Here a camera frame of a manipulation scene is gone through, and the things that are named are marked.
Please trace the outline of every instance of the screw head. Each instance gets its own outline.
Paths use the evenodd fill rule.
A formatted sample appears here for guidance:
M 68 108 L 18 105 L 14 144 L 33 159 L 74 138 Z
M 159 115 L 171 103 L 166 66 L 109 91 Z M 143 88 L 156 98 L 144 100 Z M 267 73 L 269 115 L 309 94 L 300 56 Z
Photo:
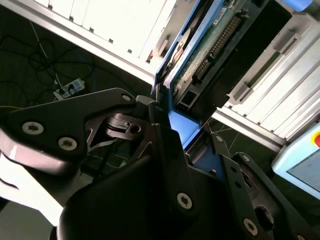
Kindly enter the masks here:
M 250 159 L 246 155 L 242 155 L 242 157 L 247 163 L 250 162 Z
M 126 101 L 131 101 L 131 97 L 129 97 L 128 95 L 126 94 L 122 94 L 122 98 Z
M 210 170 L 210 173 L 211 173 L 213 176 L 216 176 L 216 175 L 217 175 L 217 172 L 216 172 L 215 169 L 211 169 L 211 170 Z
M 215 138 L 218 140 L 219 143 L 223 142 L 223 139 L 220 136 L 215 136 Z
M 22 131 L 29 135 L 39 135 L 44 132 L 44 126 L 36 121 L 27 121 L 22 125 Z
M 257 236 L 258 235 L 258 228 L 257 226 L 254 224 L 253 221 L 251 221 L 249 218 L 245 218 L 243 220 L 243 225 L 245 227 L 245 229 L 247 229 L 247 231 L 249 233 L 251 233 L 252 236 Z
M 187 194 L 180 192 L 177 194 L 176 199 L 178 200 L 178 203 L 181 207 L 183 207 L 184 209 L 187 209 L 187 210 L 191 209 L 192 201 L 191 201 L 191 198 Z
M 77 147 L 77 142 L 71 137 L 62 137 L 58 141 L 59 147 L 66 151 L 75 150 Z
M 298 240 L 306 240 L 303 236 L 301 236 L 300 234 L 297 236 Z

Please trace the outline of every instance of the red emergency stop button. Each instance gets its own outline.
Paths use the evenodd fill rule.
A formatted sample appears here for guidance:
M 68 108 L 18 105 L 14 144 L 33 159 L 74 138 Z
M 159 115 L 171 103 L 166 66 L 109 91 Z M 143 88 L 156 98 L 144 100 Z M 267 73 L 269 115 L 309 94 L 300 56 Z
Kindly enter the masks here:
M 315 137 L 314 143 L 320 148 L 320 134 Z

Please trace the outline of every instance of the screen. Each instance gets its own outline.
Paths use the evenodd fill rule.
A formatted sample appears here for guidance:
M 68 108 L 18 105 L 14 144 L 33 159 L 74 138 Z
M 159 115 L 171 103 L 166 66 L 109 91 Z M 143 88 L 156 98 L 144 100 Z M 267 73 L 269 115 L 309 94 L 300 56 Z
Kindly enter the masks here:
M 320 192 L 320 149 L 287 172 Z

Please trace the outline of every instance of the white label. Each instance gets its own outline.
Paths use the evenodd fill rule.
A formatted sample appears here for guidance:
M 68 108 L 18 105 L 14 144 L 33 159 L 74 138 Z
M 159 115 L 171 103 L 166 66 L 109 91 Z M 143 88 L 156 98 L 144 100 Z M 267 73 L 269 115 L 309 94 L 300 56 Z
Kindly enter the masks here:
M 217 25 L 219 23 L 219 21 L 222 19 L 222 17 L 224 16 L 225 12 L 227 11 L 226 7 L 223 7 L 221 9 L 221 11 L 219 12 L 218 16 L 216 16 L 216 18 L 213 21 L 213 25 Z

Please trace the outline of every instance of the green circuit board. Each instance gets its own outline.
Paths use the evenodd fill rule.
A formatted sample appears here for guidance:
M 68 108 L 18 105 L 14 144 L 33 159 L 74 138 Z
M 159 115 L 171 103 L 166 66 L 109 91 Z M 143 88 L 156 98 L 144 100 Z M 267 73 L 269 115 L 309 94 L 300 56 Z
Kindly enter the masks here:
M 236 13 L 240 12 L 247 0 L 238 0 L 230 7 L 230 1 L 222 6 L 220 12 L 213 20 L 211 26 L 202 38 L 199 45 L 196 47 L 194 53 L 182 69 L 180 75 L 177 77 L 174 85 L 174 96 L 179 95 L 184 85 L 195 75 L 201 78 L 206 72 L 210 63 L 206 59 L 208 55 L 215 57 L 223 48 L 226 41 L 229 39 L 233 29 L 240 23 L 240 18 Z

